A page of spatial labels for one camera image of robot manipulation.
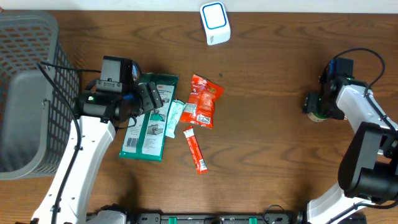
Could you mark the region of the red stick sachet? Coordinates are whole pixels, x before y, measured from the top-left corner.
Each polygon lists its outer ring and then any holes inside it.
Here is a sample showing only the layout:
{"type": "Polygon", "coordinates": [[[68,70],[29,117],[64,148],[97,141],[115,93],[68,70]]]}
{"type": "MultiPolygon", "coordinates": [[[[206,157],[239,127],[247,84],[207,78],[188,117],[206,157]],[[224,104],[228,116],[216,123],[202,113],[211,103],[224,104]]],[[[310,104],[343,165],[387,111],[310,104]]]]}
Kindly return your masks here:
{"type": "Polygon", "coordinates": [[[201,153],[201,149],[195,136],[193,126],[189,126],[188,128],[186,128],[183,133],[187,140],[198,174],[204,174],[208,172],[208,168],[201,153]]]}

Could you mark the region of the green lid jar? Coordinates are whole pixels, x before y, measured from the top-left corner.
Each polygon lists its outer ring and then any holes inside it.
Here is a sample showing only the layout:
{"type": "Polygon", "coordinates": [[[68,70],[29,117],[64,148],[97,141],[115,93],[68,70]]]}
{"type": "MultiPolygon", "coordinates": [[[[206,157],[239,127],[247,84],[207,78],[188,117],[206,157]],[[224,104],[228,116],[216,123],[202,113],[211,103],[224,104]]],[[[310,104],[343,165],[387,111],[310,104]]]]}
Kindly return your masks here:
{"type": "Polygon", "coordinates": [[[317,122],[317,123],[326,120],[326,118],[320,116],[320,115],[317,114],[317,113],[312,113],[312,112],[310,112],[307,116],[308,116],[308,118],[309,118],[310,120],[312,120],[312,121],[314,121],[314,122],[317,122]]]}

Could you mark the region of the red snack bag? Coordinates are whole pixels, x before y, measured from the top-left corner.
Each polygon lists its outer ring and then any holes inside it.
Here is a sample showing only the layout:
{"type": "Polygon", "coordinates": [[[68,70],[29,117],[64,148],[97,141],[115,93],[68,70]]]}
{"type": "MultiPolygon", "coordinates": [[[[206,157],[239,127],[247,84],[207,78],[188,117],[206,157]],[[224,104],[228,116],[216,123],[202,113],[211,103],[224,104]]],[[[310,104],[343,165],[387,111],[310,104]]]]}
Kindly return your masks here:
{"type": "Polygon", "coordinates": [[[192,76],[191,85],[180,121],[212,129],[215,102],[223,94],[224,88],[198,75],[192,76]]]}

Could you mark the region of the light green wipes pack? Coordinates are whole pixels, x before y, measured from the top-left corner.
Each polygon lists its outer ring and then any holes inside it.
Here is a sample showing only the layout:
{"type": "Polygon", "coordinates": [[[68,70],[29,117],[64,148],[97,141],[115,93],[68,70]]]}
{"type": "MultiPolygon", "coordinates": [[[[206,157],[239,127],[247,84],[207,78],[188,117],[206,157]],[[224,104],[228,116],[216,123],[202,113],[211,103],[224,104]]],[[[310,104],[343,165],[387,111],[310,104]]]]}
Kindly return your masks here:
{"type": "Polygon", "coordinates": [[[167,117],[167,125],[165,135],[169,138],[175,137],[175,128],[177,127],[182,113],[186,107],[186,103],[180,100],[173,100],[170,105],[169,115],[167,117]]]}

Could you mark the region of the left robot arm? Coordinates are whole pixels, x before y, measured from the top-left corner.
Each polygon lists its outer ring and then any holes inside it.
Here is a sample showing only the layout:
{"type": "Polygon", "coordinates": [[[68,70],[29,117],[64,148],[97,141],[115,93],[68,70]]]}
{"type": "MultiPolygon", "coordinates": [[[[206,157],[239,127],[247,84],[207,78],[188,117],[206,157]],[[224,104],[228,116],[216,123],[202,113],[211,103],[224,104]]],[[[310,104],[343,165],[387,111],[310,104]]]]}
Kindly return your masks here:
{"type": "Polygon", "coordinates": [[[141,68],[128,58],[105,56],[100,78],[75,101],[68,143],[53,182],[32,223],[87,223],[87,209],[104,154],[120,125],[163,106],[154,82],[140,82],[141,68]]]}

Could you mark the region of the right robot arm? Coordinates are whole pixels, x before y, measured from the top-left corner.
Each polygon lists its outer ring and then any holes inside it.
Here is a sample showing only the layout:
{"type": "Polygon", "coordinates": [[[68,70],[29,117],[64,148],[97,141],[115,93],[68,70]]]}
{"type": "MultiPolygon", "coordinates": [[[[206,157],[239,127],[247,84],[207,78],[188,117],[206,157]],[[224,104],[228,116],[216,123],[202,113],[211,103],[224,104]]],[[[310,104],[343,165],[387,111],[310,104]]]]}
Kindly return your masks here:
{"type": "Polygon", "coordinates": [[[305,98],[313,121],[348,120],[354,137],[338,169],[338,181],[307,203],[303,223],[339,223],[362,208],[397,206],[397,123],[384,113],[371,87],[355,79],[351,59],[335,57],[320,76],[320,90],[305,98]]]}

